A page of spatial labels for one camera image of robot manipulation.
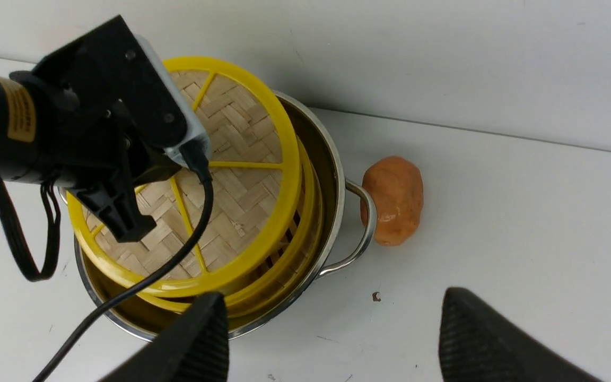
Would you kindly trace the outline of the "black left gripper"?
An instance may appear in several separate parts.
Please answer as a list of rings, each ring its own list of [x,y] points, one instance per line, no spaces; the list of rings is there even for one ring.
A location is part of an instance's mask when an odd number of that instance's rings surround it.
[[[138,242],[156,226],[135,189],[182,168],[164,149],[186,126],[145,50],[116,15],[11,78],[34,90],[48,112],[49,157],[60,184],[104,223],[117,242]]]

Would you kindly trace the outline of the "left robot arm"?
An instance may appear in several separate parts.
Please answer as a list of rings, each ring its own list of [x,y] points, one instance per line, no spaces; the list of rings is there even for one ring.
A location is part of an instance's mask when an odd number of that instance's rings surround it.
[[[187,132],[162,72],[119,15],[32,70],[0,76],[0,176],[70,191],[118,242],[155,228],[134,190],[179,167],[163,150]]]

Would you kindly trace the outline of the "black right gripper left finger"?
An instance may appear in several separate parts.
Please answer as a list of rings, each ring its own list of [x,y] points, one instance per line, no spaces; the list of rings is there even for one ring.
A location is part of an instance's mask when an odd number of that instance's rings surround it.
[[[222,294],[204,293],[102,381],[226,381],[229,321]]]

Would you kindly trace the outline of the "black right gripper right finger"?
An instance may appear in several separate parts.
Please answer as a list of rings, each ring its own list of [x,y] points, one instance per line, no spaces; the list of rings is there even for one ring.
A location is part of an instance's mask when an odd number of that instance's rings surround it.
[[[598,381],[466,288],[443,297],[438,356],[444,381]]]

